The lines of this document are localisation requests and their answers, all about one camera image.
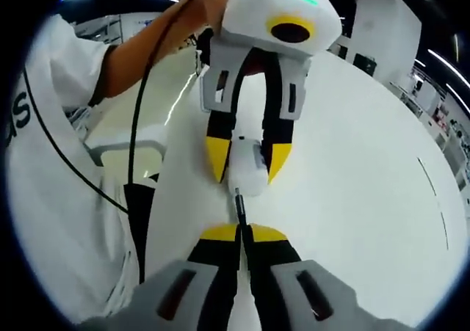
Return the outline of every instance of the yellow ring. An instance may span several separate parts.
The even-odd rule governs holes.
[[[292,23],[292,24],[299,25],[303,27],[304,29],[306,29],[310,35],[308,39],[314,36],[315,27],[311,21],[308,21],[307,19],[304,19],[301,17],[297,17],[295,15],[287,15],[287,14],[278,15],[277,17],[273,17],[269,19],[266,22],[267,31],[271,34],[272,28],[274,28],[276,25],[285,24],[285,23]]]

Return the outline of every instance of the black circular hole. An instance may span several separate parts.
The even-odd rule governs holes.
[[[271,29],[271,34],[285,43],[301,43],[310,37],[310,33],[306,28],[293,23],[282,23],[274,26]]]

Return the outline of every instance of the green indicator light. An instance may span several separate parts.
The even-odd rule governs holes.
[[[313,5],[315,5],[315,6],[318,5],[318,2],[315,1],[315,0],[303,0],[303,1],[308,2],[308,3],[310,3],[310,4],[313,4]]]

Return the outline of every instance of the white tabletop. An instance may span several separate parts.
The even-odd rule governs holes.
[[[306,89],[292,152],[268,189],[245,199],[247,220],[284,232],[301,258],[353,287],[370,313],[415,326],[466,258],[463,204],[450,168],[406,106],[342,59],[314,57]],[[170,120],[147,274],[186,258],[204,229],[233,221],[226,188],[206,158],[208,114],[199,91],[197,81]],[[261,135],[264,93],[262,75],[245,80],[238,134]],[[249,299],[241,272],[230,330],[260,330]]]

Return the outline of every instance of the white t-shirt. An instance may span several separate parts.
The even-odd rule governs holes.
[[[121,186],[105,178],[62,108],[90,101],[109,46],[79,39],[59,15],[37,36],[26,72],[46,128],[75,167],[126,207]],[[23,75],[7,124],[7,183],[12,222],[38,282],[77,323],[124,306],[138,284],[138,264],[125,213],[82,181],[44,134]]]

